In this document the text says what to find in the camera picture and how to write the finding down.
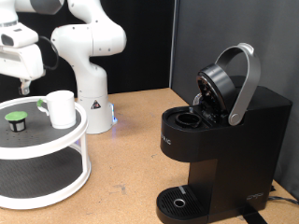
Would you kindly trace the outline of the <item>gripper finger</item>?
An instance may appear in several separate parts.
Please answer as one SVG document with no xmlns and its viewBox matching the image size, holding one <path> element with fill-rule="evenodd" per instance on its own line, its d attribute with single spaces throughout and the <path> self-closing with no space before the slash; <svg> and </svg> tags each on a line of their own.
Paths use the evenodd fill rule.
<svg viewBox="0 0 299 224">
<path fill-rule="evenodd" d="M 28 95 L 30 93 L 30 84 L 31 81 L 28 79 L 20 79 L 21 86 L 20 86 L 20 94 L 21 95 Z"/>
</svg>

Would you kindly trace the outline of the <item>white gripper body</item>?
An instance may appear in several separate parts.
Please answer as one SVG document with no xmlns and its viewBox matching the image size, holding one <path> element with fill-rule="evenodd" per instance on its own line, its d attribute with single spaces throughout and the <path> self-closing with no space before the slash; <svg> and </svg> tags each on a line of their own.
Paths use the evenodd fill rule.
<svg viewBox="0 0 299 224">
<path fill-rule="evenodd" d="M 0 74 L 35 80 L 44 75 L 39 47 L 34 44 L 22 48 L 0 48 Z"/>
</svg>

